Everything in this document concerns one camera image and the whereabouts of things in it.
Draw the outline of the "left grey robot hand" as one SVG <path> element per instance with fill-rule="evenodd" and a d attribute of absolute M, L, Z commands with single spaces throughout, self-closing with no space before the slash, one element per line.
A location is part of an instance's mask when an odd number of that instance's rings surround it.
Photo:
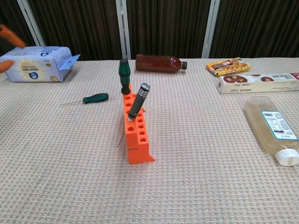
<path fill-rule="evenodd" d="M 0 36 L 6 38 L 11 44 L 15 45 L 18 48 L 25 48 L 26 43 L 17 36 L 12 30 L 7 28 L 4 24 L 0 24 Z M 13 60 L 6 60 L 0 63 L 0 72 L 3 73 L 7 71 L 14 64 Z"/>

